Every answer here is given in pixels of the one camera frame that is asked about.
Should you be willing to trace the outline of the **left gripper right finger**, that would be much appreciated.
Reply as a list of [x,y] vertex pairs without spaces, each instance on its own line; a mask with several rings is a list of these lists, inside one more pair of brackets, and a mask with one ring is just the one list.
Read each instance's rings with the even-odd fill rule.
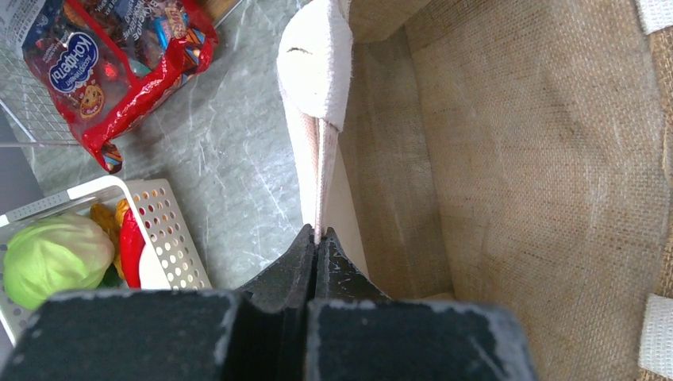
[[451,300],[393,301],[329,291],[344,254],[321,242],[319,288],[308,304],[309,380],[536,380],[520,322],[506,308]]

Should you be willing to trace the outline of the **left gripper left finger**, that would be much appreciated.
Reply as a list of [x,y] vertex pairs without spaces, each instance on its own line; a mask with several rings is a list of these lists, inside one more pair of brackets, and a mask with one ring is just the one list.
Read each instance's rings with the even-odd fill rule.
[[271,298],[234,291],[99,289],[52,296],[28,319],[4,380],[300,380],[315,244],[303,227],[265,270]]

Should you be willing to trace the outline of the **brown burlap grocery bag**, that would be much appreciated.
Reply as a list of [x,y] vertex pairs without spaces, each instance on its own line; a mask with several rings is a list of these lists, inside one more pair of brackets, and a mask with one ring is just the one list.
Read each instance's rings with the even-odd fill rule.
[[302,220],[344,169],[370,277],[509,307],[543,380],[672,377],[672,4],[304,1]]

